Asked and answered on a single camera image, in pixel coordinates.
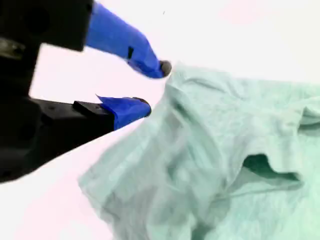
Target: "white table surface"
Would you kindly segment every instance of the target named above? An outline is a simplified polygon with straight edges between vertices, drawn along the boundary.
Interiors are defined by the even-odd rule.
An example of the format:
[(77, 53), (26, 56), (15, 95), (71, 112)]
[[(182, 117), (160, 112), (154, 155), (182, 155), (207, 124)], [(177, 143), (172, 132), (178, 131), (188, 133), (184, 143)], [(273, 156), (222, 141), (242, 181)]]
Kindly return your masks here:
[[(161, 59), (241, 77), (320, 82), (318, 0), (101, 2), (144, 32)], [(132, 96), (154, 106), (164, 84), (165, 80), (135, 73), (112, 55), (45, 45), (30, 94), (66, 103), (98, 103), (95, 94)], [(0, 238), (111, 240), (108, 226), (81, 194), (77, 177), (140, 123), (81, 146), (18, 181), (0, 185)]]

